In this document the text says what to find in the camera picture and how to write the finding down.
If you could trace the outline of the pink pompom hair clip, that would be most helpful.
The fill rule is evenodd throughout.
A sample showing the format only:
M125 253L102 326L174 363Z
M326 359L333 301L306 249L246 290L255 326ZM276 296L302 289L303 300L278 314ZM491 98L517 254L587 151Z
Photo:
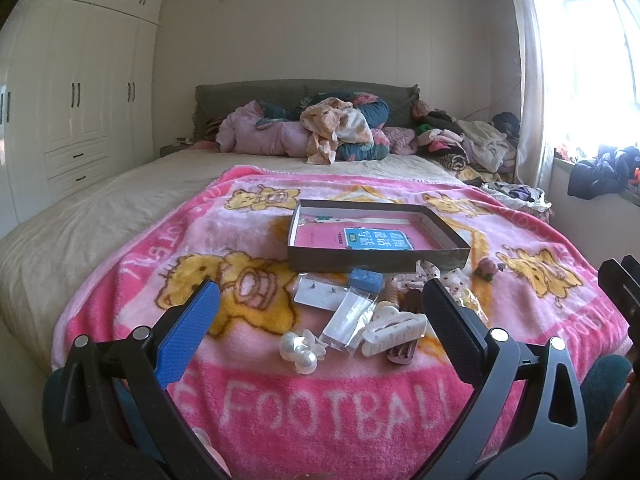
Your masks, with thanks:
M498 258L486 256L478 260L474 274L486 282L491 282L505 268L506 265Z

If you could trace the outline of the pile of mixed clothes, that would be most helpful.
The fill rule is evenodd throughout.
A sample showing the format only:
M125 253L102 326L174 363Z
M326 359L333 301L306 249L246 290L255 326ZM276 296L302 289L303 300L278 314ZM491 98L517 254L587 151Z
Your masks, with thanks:
M520 120L512 113L495 115L490 122L454 119L423 101L413 105L416 154L436 160L460 174L472 168L492 174L494 180L513 182Z

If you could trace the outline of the cream window curtain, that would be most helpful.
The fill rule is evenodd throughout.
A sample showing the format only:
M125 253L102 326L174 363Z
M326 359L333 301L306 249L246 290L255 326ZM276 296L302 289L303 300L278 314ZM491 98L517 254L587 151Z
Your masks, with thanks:
M521 129L515 175L547 191L553 148L544 136L544 63L534 0L512 0L521 62Z

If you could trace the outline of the white earring card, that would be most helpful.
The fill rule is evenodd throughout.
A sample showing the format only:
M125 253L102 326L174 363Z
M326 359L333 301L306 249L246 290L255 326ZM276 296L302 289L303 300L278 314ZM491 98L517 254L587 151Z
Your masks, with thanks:
M348 288L319 278L316 274L299 274L294 286L293 301L299 306L334 312L346 298Z

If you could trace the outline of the dark jacket on sill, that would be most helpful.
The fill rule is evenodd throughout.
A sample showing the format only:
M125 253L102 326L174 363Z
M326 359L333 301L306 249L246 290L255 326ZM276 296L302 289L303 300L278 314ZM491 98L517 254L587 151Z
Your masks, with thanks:
M567 194L593 200L605 194L639 195L639 149L600 146L594 159L576 162L568 177Z

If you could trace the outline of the bed with beige sheet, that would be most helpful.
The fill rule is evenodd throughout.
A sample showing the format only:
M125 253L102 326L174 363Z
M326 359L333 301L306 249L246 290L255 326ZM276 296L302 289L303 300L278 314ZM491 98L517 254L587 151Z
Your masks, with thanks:
M1 241L1 317L36 367L49 370L54 326L89 274L234 166L288 174L460 182L418 156L317 166L288 157L184 150L91 185L21 223Z

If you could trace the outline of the pink floral scrunchie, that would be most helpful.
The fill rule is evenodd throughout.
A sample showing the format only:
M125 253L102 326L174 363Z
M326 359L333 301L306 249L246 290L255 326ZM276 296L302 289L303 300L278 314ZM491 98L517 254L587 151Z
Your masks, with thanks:
M395 275L392 283L400 292L408 292L409 289L422 289L431 280L439 280L458 304L464 304L471 291L470 279L460 269L442 271L426 260L419 260L412 273Z

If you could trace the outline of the dark floral quilt roll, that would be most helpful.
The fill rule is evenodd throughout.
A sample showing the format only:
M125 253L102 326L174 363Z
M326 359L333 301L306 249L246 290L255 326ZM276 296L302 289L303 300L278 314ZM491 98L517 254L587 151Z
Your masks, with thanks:
M303 98L294 110L258 101L262 118L255 126L298 122L309 133L308 164L382 160L390 154L390 141L382 131L390 107L379 96L362 91L320 92Z

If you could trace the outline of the small blue box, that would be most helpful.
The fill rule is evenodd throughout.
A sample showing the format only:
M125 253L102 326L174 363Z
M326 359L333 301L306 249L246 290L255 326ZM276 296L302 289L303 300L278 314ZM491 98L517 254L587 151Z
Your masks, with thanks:
M384 288L385 278L382 273L352 269L348 277L348 286L371 295L378 295Z

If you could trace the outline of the clear plastic packet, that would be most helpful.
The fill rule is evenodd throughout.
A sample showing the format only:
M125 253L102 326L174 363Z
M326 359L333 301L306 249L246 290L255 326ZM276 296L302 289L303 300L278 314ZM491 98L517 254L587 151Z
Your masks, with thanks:
M319 336L322 344L352 356L362 343L362 332L371 321L377 299L377 296L349 287L346 298Z

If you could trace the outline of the pearl hair clip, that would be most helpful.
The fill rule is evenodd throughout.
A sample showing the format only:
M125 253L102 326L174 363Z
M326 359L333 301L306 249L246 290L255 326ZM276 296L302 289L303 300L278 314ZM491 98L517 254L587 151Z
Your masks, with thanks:
M288 332L280 338L279 353L293 364L297 374L310 375L326 356L326 345L311 330Z

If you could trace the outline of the white built-in wardrobe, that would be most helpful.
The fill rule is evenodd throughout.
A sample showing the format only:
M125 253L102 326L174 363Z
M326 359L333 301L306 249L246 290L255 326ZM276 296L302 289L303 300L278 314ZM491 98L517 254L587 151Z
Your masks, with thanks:
M1 1L3 234L152 162L162 1Z

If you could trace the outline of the dark green headboard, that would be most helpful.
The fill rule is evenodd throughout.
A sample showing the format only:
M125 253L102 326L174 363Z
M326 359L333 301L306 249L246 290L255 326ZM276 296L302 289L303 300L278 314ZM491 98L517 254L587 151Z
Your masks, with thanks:
M412 108L420 100L420 87L397 87L372 82L325 79L273 79L235 81L225 84L200 84L195 87L193 137L204 140L206 124L211 119L225 118L250 101L266 101L292 110L300 101L322 92L359 91L374 94L390 107L387 125L413 125Z

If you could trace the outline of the pink booklet with blue label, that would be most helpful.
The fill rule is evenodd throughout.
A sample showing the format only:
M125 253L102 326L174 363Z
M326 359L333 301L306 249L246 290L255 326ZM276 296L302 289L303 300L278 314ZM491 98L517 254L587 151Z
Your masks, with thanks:
M442 247L436 238L415 226L346 226L312 224L297 230L294 245L338 250L429 250Z

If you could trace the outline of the pink cartoon bear blanket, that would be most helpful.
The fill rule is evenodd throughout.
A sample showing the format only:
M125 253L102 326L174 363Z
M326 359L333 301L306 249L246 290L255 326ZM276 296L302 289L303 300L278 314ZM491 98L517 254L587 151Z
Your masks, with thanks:
M423 312L432 278L475 321L566 349L578 377L625 344L580 252L476 188L237 166L90 274L51 362L79 336L154 324L211 282L218 312L167 385L224 471L405 479L471 395Z

